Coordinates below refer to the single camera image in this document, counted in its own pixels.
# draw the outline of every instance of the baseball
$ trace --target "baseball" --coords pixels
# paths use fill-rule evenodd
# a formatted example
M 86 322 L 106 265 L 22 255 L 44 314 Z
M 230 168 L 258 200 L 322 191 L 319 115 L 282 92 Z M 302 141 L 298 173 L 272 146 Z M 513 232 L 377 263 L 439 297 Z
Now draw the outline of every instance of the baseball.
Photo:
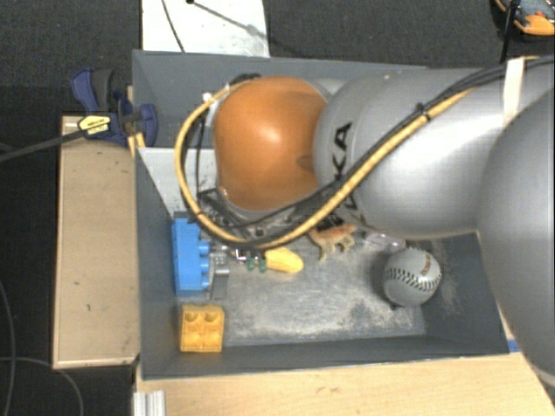
M 407 248 L 393 254 L 383 271 L 388 299 L 402 307 L 417 307 L 432 297 L 440 285 L 441 268 L 424 250 Z

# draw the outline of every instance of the yellow lego brick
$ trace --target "yellow lego brick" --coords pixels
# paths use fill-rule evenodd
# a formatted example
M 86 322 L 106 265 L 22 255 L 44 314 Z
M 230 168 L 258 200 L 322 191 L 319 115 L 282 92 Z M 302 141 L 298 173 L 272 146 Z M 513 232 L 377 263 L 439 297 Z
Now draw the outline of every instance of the yellow lego brick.
M 224 310 L 217 305 L 181 306 L 180 349 L 183 352 L 219 353 L 224 338 Z

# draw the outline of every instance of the toy dinosaur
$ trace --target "toy dinosaur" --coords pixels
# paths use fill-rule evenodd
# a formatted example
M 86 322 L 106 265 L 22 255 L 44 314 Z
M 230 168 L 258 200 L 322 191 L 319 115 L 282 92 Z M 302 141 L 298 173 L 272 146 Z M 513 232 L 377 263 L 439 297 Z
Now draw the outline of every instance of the toy dinosaur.
M 355 244 L 351 233 L 356 227 L 351 224 L 340 224 L 327 230 L 319 231 L 313 228 L 309 231 L 309 237 L 320 247 L 320 259 L 324 260 L 330 253 L 336 250 L 336 245 L 341 246 L 342 251 L 348 250 Z

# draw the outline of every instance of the white paper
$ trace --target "white paper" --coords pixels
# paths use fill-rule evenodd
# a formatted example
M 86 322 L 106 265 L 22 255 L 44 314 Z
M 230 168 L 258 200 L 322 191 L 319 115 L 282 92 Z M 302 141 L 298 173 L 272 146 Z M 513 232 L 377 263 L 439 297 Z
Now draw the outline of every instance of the white paper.
M 186 52 L 269 57 L 262 0 L 165 0 Z M 161 0 L 142 0 L 142 48 L 180 51 Z

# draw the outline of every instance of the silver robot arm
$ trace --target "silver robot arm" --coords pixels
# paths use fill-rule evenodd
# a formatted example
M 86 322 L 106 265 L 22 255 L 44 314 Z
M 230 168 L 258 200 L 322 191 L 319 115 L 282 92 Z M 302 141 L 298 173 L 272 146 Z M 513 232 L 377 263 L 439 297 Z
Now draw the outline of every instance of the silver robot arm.
M 471 70 L 411 70 L 345 84 L 318 123 L 319 184 L 341 176 L 408 112 Z M 493 293 L 522 352 L 555 387 L 553 66 L 524 74 L 506 117 L 503 81 L 476 88 L 395 149 L 337 208 L 410 239 L 477 232 Z

